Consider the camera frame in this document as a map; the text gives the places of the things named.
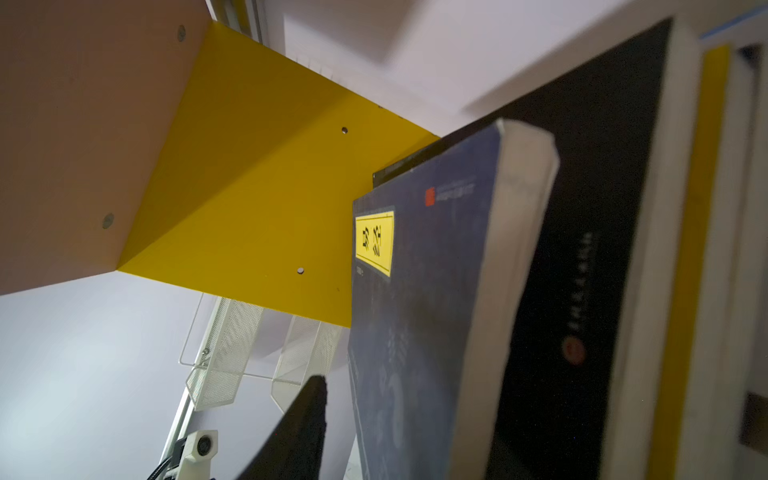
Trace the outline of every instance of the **white mesh basket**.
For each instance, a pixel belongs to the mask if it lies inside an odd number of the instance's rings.
[[[285,412],[312,375],[328,375],[342,327],[301,316],[290,321],[272,378],[272,400]]]
[[[264,308],[222,298],[187,377],[196,412],[234,402]]]

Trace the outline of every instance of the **camera lens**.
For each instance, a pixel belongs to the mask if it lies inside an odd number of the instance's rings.
[[[208,455],[212,446],[214,446],[213,441],[208,435],[205,435],[197,441],[197,453],[204,457]]]

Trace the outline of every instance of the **yellow label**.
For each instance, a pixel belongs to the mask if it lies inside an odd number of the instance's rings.
[[[394,239],[395,212],[355,217],[355,257],[387,276],[392,270]]]

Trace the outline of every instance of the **blue strip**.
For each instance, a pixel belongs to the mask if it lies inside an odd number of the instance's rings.
[[[723,30],[726,30],[728,28],[733,27],[735,24],[743,22],[744,20],[747,20],[748,18],[752,18],[755,16],[758,16],[759,14],[763,13],[764,11],[768,10],[768,5],[762,5],[757,8],[753,8],[752,10],[749,10],[747,13],[744,13],[742,15],[739,15],[738,17],[734,18],[733,20],[726,22],[722,24],[721,26],[714,28],[713,30],[708,31],[704,35],[701,35],[702,40],[711,37],[712,35],[715,35],[716,33],[720,33]]]

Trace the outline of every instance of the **screw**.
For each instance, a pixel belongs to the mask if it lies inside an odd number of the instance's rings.
[[[106,214],[104,216],[104,219],[101,221],[101,228],[107,229],[112,226],[114,222],[114,214]]]

